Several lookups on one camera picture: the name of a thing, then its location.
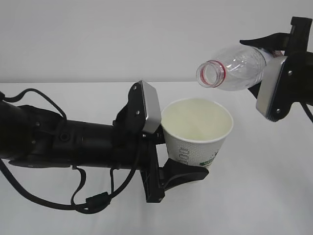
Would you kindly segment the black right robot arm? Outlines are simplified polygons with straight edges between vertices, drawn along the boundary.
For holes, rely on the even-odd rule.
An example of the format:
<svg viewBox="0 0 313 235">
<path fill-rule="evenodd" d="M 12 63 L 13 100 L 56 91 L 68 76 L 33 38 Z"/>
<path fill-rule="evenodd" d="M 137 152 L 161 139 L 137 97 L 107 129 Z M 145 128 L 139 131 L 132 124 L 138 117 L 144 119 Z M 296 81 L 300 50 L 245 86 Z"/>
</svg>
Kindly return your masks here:
<svg viewBox="0 0 313 235">
<path fill-rule="evenodd" d="M 285 118 L 295 102 L 310 120 L 313 118 L 308 108 L 313 104 L 313 54 L 307 50 L 312 22 L 311 18 L 293 16 L 290 33 L 240 40 L 242 45 L 284 52 L 268 62 L 262 80 L 249 88 L 256 98 L 256 109 L 272 122 Z"/>
</svg>

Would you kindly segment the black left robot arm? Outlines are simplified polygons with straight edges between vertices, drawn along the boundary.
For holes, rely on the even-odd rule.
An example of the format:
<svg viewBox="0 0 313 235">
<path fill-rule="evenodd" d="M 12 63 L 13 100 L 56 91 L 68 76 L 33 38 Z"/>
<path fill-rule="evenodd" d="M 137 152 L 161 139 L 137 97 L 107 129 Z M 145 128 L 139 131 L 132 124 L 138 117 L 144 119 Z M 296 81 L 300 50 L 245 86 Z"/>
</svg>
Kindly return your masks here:
<svg viewBox="0 0 313 235">
<path fill-rule="evenodd" d="M 164 134 L 157 91 L 145 81 L 132 85 L 127 104 L 111 125 L 69 120 L 61 108 L 55 112 L 30 105 L 16 106 L 25 95 L 0 96 L 0 158 L 27 168 L 72 167 L 80 172 L 79 187 L 86 181 L 84 167 L 128 169 L 118 188 L 87 198 L 83 204 L 56 204 L 27 192 L 8 170 L 0 170 L 9 183 L 26 199 L 67 211 L 91 213 L 101 210 L 121 193 L 136 171 L 140 172 L 146 202 L 159 203 L 166 190 L 204 179 L 208 170 L 168 159 L 159 166 L 157 145 Z"/>
</svg>

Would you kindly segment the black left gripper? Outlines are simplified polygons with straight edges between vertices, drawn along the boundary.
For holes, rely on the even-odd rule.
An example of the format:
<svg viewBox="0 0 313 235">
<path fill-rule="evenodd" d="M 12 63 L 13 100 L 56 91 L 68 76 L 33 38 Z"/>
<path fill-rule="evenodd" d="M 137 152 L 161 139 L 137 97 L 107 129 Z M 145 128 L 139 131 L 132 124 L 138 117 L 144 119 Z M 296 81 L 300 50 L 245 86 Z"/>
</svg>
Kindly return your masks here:
<svg viewBox="0 0 313 235">
<path fill-rule="evenodd" d="M 157 144 L 165 144 L 163 127 L 160 124 L 153 134 L 142 133 L 139 171 L 147 203 L 160 203 L 165 192 L 174 187 L 203 180 L 209 171 L 205 167 L 191 166 L 168 159 L 159 168 Z"/>
</svg>

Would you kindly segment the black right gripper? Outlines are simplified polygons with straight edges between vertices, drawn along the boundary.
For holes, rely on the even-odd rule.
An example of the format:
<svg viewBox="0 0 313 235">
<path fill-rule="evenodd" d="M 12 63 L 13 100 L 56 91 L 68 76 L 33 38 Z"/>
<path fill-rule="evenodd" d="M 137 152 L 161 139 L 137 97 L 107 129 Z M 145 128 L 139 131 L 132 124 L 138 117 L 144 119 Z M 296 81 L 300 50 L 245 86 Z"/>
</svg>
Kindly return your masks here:
<svg viewBox="0 0 313 235">
<path fill-rule="evenodd" d="M 240 40 L 240 44 L 250 47 L 262 48 L 268 51 L 285 51 L 284 56 L 295 52 L 306 52 L 308 48 L 311 30 L 311 18 L 295 17 L 291 19 L 290 33 L 274 33 L 266 37 Z M 250 93 L 257 99 L 261 83 L 248 88 Z"/>
</svg>

